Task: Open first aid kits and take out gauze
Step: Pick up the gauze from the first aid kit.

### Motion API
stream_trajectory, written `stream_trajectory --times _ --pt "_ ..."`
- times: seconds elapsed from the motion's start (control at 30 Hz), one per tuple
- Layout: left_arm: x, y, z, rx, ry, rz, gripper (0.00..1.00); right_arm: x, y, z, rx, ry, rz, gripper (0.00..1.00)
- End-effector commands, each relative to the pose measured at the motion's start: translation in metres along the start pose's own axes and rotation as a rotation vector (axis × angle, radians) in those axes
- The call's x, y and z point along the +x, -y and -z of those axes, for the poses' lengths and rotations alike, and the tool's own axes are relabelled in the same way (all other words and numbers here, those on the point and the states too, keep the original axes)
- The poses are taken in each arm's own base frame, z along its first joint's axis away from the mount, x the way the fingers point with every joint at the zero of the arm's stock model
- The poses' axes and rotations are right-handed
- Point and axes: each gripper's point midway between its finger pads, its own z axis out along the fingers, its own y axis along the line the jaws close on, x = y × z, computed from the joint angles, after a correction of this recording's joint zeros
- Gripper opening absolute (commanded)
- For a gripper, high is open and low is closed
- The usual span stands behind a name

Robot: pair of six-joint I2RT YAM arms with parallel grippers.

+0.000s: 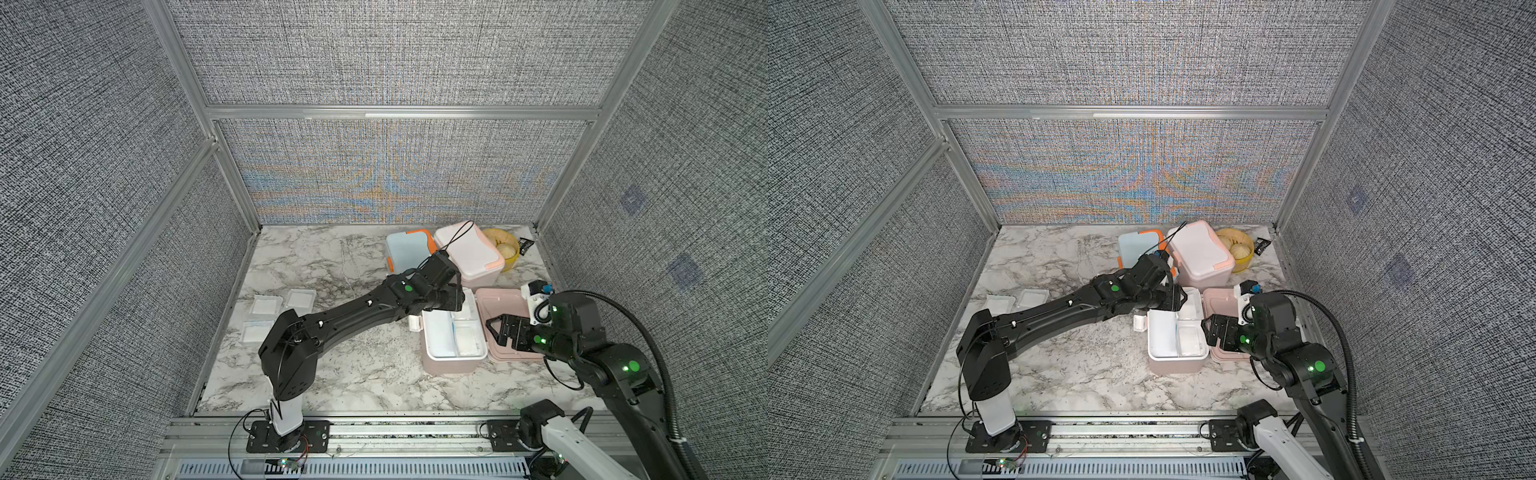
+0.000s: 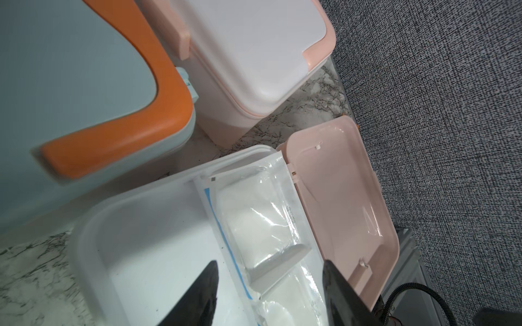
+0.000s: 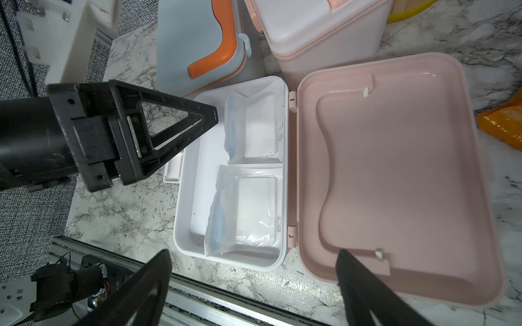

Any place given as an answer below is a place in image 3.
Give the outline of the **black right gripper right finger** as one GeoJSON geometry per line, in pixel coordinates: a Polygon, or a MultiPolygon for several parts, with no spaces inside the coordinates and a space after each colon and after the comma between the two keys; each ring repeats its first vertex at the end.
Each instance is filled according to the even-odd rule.
{"type": "Polygon", "coordinates": [[[430,325],[349,251],[339,251],[335,270],[349,325],[430,325]]]}

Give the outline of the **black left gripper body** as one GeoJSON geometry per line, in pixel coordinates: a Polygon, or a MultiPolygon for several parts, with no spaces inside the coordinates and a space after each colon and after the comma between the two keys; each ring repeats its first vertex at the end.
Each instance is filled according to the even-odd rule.
{"type": "Polygon", "coordinates": [[[116,84],[49,84],[47,93],[87,190],[135,182],[118,113],[116,84]]]}

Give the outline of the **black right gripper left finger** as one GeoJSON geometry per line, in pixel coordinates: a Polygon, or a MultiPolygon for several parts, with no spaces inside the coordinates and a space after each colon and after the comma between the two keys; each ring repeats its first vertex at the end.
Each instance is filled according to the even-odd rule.
{"type": "Polygon", "coordinates": [[[172,263],[163,249],[100,308],[77,325],[158,325],[169,291],[172,263]]]}

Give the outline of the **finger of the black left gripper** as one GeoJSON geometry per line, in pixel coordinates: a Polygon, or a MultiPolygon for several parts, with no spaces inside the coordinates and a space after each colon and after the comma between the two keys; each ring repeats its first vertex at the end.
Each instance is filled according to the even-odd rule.
{"type": "Polygon", "coordinates": [[[212,105],[121,81],[108,82],[116,105],[109,119],[122,184],[151,177],[183,149],[218,124],[212,105]]]}

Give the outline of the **blue orange first aid box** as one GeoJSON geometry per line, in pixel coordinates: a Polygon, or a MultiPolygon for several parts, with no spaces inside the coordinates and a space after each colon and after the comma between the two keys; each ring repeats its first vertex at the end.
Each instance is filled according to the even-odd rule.
{"type": "Polygon", "coordinates": [[[254,54],[238,1],[159,1],[159,91],[190,96],[242,76],[254,54]]]}

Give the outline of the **pink first aid box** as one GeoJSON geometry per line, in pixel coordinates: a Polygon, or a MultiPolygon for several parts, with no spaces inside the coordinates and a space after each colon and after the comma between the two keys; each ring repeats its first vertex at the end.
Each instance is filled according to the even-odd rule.
{"type": "Polygon", "coordinates": [[[366,62],[288,90],[287,251],[307,272],[337,282],[344,249],[395,292],[494,305],[507,278],[460,62],[366,62]]]}

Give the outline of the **white tray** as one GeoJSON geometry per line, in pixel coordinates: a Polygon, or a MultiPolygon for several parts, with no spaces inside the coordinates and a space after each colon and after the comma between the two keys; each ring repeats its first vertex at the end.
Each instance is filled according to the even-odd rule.
{"type": "Polygon", "coordinates": [[[173,240],[193,258],[260,272],[287,251],[289,95],[268,76],[202,92],[218,123],[183,152],[173,240]]]}

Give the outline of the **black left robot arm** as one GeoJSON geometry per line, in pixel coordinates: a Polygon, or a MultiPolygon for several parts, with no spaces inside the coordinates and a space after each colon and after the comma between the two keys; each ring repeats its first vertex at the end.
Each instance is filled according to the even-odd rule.
{"type": "Polygon", "coordinates": [[[1,189],[78,174],[90,192],[151,177],[218,122],[214,106],[110,80],[1,103],[1,189]]]}

